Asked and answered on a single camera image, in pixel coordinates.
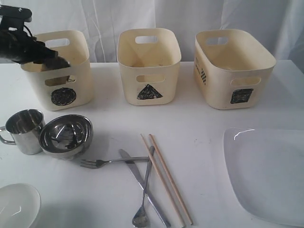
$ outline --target white plate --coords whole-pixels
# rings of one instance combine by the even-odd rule
[[[38,191],[28,184],[0,189],[0,228],[34,228],[41,206]]]
[[[260,219],[304,226],[304,131],[230,128],[230,181],[242,207]]]

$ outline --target metal bowl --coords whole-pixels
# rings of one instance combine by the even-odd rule
[[[93,138],[91,121],[81,115],[64,115],[43,128],[39,144],[43,151],[54,157],[72,160],[86,152]]]

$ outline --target cream plastic bin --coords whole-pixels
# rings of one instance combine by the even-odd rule
[[[252,35],[237,29],[204,31],[195,38],[194,76],[217,109],[252,107],[276,59]]]
[[[66,46],[52,47],[70,67],[41,72],[42,65],[27,63],[21,68],[34,89],[40,103],[48,110],[55,111],[88,103],[93,98],[93,80],[89,62],[89,50],[85,36],[80,31],[57,31],[36,35],[39,41],[68,39]],[[61,85],[49,83],[54,78],[67,77]]]
[[[151,36],[155,42],[135,41],[137,37]],[[172,101],[180,60],[181,50],[170,30],[144,28],[120,34],[117,61],[126,100],[133,105],[161,105]]]

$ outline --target knife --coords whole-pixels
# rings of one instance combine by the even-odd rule
[[[124,151],[123,149],[120,149],[119,153],[120,153],[120,156],[122,158],[131,158],[131,156],[126,151]],[[141,176],[141,174],[140,174],[140,172],[139,172],[139,170],[137,168],[137,165],[133,161],[127,161],[126,165],[129,167],[129,169],[131,170],[132,174],[137,179],[137,182],[139,183],[139,185],[143,189],[143,178],[142,178],[142,176]],[[168,219],[165,216],[165,214],[163,213],[161,207],[156,202],[155,198],[153,197],[153,195],[150,193],[149,190],[147,190],[146,196],[147,196],[147,199],[149,200],[149,202],[151,203],[151,205],[153,206],[153,208],[155,209],[156,213],[160,217],[160,219],[161,219],[162,223],[164,224],[164,226],[166,228],[171,227],[170,222],[168,221]]]

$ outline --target chopstick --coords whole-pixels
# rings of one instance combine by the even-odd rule
[[[172,188],[174,189],[176,197],[178,198],[178,200],[179,200],[179,202],[181,204],[181,207],[183,208],[183,210],[184,210],[184,212],[185,212],[185,214],[186,214],[186,216],[187,216],[190,224],[193,225],[193,221],[192,221],[192,218],[190,216],[190,213],[188,212],[187,207],[186,207],[186,205],[184,203],[184,200],[182,199],[181,194],[180,194],[179,190],[176,187],[176,184],[175,184],[175,182],[174,182],[174,180],[173,180],[173,178],[172,178],[172,176],[171,176],[171,174],[169,172],[169,169],[168,169],[168,167],[167,167],[167,165],[166,165],[166,163],[165,163],[165,161],[164,161],[164,159],[162,157],[160,149],[158,148],[158,146],[157,146],[157,144],[155,142],[154,136],[151,135],[151,134],[149,134],[149,137],[150,137],[150,139],[152,141],[152,144],[153,144],[153,146],[155,148],[155,151],[156,151],[157,155],[159,156],[159,158],[161,160],[161,164],[162,164],[163,168],[165,169],[165,172],[166,172],[167,177],[168,177],[168,179],[169,179],[169,181],[171,183]]]
[[[164,185],[164,187],[165,187],[165,189],[166,189],[166,192],[167,192],[167,194],[168,194],[168,196],[169,196],[169,198],[170,198],[170,201],[171,201],[171,203],[172,203],[172,205],[173,205],[173,207],[174,207],[174,209],[175,209],[175,211],[176,211],[176,213],[177,213],[177,215],[178,215],[178,217],[179,217],[179,219],[180,219],[180,222],[181,222],[182,228],[183,228],[183,227],[186,226],[185,221],[184,221],[184,219],[183,219],[182,216],[181,216],[181,213],[180,213],[180,211],[179,211],[179,209],[178,209],[178,207],[177,207],[177,205],[176,205],[176,203],[175,203],[175,201],[174,201],[174,199],[173,199],[173,196],[172,196],[172,194],[171,194],[171,192],[170,192],[170,189],[169,189],[169,187],[168,187],[168,185],[167,185],[167,183],[166,183],[164,177],[162,176],[162,173],[161,173],[160,169],[158,168],[158,166],[157,166],[157,164],[156,164],[156,161],[155,161],[154,157],[153,157],[152,154],[150,153],[149,146],[148,146],[148,144],[147,144],[145,138],[143,137],[142,134],[141,134],[141,136],[142,136],[142,140],[143,140],[143,142],[144,142],[144,144],[145,144],[145,146],[146,146],[146,148],[147,148],[148,155],[149,155],[149,157],[150,157],[150,160],[151,160],[151,162],[152,162],[152,165],[153,165],[153,167],[155,168],[155,171],[156,171],[157,175],[158,175],[159,178],[161,179],[162,184]]]

